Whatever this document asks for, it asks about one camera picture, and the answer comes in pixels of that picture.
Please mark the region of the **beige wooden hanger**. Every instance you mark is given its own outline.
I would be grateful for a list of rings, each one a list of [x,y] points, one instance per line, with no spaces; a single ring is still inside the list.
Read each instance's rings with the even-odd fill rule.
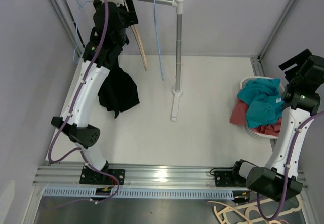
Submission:
[[[144,70],[147,71],[148,70],[147,59],[146,59],[144,47],[143,47],[143,44],[142,44],[142,40],[141,40],[139,31],[138,31],[138,28],[137,28],[136,25],[132,25],[131,30],[132,30],[132,33],[134,35],[134,38],[135,38],[135,40],[137,42],[137,45],[138,45],[138,48],[139,48],[139,51],[140,51],[140,55],[141,55],[141,58],[142,58]]]

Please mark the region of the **light blue wire hanger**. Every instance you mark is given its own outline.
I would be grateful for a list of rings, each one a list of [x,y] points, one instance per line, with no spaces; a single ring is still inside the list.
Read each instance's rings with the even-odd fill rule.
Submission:
[[[75,1],[78,5],[79,12],[76,18],[74,19],[74,21],[72,22],[75,27],[75,47],[73,50],[72,60],[75,64],[78,64],[85,50],[85,43],[79,31],[78,21],[81,13],[83,12],[85,5],[92,3],[92,1],[84,1],[83,3],[81,3],[79,0],[75,0]]]
[[[161,75],[161,80],[164,81],[164,68],[163,68],[163,62],[162,62],[162,57],[161,57],[161,47],[160,47],[160,40],[159,40],[159,33],[158,33],[158,22],[157,22],[157,14],[156,14],[156,4],[157,4],[157,0],[153,0],[154,30],[155,30],[155,36],[156,36],[158,58],[159,58],[160,75]]]

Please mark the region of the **black t shirt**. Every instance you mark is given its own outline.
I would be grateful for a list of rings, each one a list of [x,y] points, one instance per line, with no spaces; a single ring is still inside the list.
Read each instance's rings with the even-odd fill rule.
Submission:
[[[106,55],[104,65],[110,70],[99,89],[99,104],[117,118],[140,103],[137,85],[129,74],[119,66],[118,56]]]

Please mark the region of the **salmon pink t shirt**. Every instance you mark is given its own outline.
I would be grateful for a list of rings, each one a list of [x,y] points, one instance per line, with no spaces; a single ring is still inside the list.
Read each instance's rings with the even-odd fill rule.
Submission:
[[[247,126],[255,133],[278,137],[281,129],[282,106],[253,101],[247,105],[238,99],[230,117],[230,123]]]

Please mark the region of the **teal t shirt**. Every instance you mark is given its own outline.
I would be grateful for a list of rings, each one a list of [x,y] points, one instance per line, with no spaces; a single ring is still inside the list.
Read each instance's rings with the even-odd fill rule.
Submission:
[[[273,106],[281,104],[283,110],[283,100],[280,92],[280,79],[256,78],[246,82],[239,91],[237,98],[247,105],[253,101],[268,102]]]

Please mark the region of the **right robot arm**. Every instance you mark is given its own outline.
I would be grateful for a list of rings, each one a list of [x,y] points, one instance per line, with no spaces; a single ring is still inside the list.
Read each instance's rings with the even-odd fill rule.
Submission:
[[[303,188],[297,181],[298,161],[307,130],[320,115],[317,89],[323,84],[323,58],[305,49],[279,68],[289,83],[283,93],[282,125],[272,155],[263,167],[237,161],[230,179],[236,186],[285,201]]]

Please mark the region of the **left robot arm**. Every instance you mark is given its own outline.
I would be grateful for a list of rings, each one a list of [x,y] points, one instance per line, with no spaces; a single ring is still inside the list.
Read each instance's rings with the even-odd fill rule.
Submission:
[[[51,124],[57,129],[53,141],[63,133],[81,151],[91,178],[108,181],[109,167],[97,141],[100,129],[89,123],[96,98],[115,115],[139,103],[137,86],[119,66],[118,57],[129,43],[126,29],[138,24],[133,0],[94,0],[94,27],[82,56],[81,71],[67,108]]]

